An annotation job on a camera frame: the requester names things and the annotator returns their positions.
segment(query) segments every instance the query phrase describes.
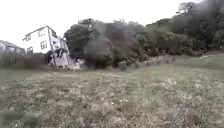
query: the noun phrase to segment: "window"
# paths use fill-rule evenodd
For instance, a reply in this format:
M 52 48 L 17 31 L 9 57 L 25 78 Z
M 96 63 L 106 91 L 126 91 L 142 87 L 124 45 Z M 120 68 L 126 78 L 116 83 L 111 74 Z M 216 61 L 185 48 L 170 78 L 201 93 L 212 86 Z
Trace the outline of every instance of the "window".
M 33 52 L 33 47 L 27 48 L 27 52 Z
M 55 38 L 57 38 L 56 32 L 53 31 L 53 30 L 51 32 L 52 32 L 52 36 L 55 37 Z
M 29 35 L 26 35 L 26 41 L 29 41 L 29 40 L 31 40 L 30 34 Z
M 41 47 L 41 49 L 47 48 L 47 42 L 46 41 L 41 42 L 40 47 Z
M 38 35 L 39 35 L 39 37 L 40 36 L 43 36 L 45 34 L 45 32 L 44 32 L 44 29 L 42 28 L 42 29 L 40 29 L 40 30 L 38 30 Z

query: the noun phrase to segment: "house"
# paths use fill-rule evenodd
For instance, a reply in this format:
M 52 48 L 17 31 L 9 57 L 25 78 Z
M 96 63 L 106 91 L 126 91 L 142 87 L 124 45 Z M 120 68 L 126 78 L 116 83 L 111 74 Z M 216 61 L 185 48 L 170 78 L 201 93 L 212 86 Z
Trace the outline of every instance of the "house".
M 65 41 L 49 26 L 41 27 L 26 34 L 23 39 L 26 52 L 47 53 L 50 50 L 67 48 Z
M 24 49 L 8 41 L 0 40 L 0 53 L 6 53 L 6 52 L 22 53 L 24 52 Z
M 69 51 L 66 41 L 57 36 L 56 32 L 49 26 L 41 27 L 26 34 L 23 43 L 26 52 L 45 54 L 49 51 L 53 51 L 54 54 L 52 55 L 51 62 L 54 66 L 69 66 Z

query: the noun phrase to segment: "overcast sky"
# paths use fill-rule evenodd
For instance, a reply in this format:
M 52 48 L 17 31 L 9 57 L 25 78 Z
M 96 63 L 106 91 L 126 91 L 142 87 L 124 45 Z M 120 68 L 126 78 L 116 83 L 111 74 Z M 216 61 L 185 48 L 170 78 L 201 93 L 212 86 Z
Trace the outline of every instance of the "overcast sky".
M 59 36 L 78 20 L 135 21 L 143 25 L 172 17 L 179 4 L 195 0 L 0 0 L 0 40 L 22 46 L 33 30 L 50 26 Z

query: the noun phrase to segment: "grassy field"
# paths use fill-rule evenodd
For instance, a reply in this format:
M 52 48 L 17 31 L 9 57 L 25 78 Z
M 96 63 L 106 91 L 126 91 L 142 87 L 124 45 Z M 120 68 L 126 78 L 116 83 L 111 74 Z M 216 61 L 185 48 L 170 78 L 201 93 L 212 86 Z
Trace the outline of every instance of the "grassy field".
M 31 73 L 0 86 L 1 128 L 223 128 L 224 55 L 127 72 Z

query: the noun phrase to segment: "dry grass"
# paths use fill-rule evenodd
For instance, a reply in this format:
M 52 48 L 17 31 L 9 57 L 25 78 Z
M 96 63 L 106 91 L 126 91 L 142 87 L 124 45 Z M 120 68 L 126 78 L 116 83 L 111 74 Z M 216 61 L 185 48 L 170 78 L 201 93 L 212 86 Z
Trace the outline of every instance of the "dry grass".
M 179 65 L 36 74 L 1 86 L 0 126 L 222 128 L 223 78 L 222 70 Z

